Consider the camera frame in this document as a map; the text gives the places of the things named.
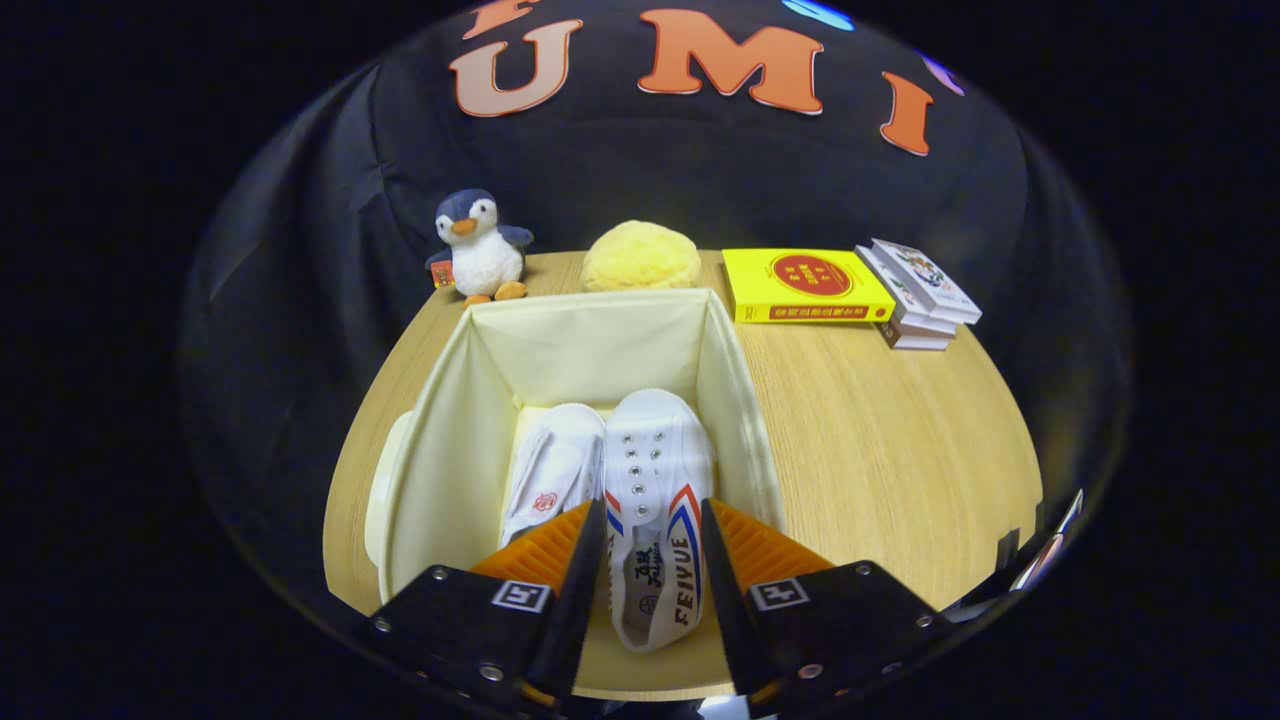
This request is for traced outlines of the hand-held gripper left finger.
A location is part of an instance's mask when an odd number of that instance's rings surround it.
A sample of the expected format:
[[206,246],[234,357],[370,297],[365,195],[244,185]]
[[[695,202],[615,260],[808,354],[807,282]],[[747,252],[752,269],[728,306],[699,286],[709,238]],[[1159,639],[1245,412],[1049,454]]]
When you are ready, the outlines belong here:
[[365,644],[475,716],[558,716],[604,546],[605,505],[582,503],[468,570],[429,568],[366,621]]

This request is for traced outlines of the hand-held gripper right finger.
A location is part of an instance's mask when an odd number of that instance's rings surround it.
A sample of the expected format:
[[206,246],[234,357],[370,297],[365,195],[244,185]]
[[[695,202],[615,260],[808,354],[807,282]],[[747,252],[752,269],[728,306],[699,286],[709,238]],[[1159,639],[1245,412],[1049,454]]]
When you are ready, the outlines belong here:
[[955,637],[881,565],[833,564],[717,498],[701,505],[701,542],[731,682],[753,716],[842,716]]

